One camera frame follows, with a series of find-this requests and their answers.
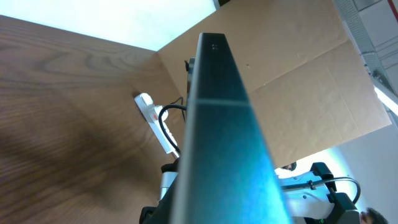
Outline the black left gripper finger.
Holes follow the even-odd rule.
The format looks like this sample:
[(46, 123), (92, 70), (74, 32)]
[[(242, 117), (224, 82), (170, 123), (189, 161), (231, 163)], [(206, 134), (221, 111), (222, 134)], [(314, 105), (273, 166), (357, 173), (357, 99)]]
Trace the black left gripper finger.
[(159, 203), (156, 207), (143, 207), (139, 224), (169, 224), (174, 200), (175, 179), (178, 176), (178, 162), (161, 167), (162, 180), (160, 183)]

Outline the gold Galaxy smartphone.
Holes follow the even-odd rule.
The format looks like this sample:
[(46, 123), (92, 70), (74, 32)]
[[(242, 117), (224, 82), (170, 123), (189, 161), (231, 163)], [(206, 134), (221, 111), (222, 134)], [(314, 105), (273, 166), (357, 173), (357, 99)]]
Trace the gold Galaxy smartphone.
[(199, 36), (170, 221), (292, 221), (224, 34)]

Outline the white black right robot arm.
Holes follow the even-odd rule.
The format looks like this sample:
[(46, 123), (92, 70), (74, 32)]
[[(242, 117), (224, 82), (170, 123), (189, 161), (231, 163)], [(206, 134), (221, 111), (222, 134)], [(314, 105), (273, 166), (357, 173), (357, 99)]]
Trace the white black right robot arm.
[[(351, 182), (356, 195), (350, 198), (337, 191), (336, 183)], [(280, 179), (294, 223), (360, 224), (360, 212), (355, 204), (361, 187), (351, 177), (335, 177), (323, 162), (315, 162), (303, 174)]]

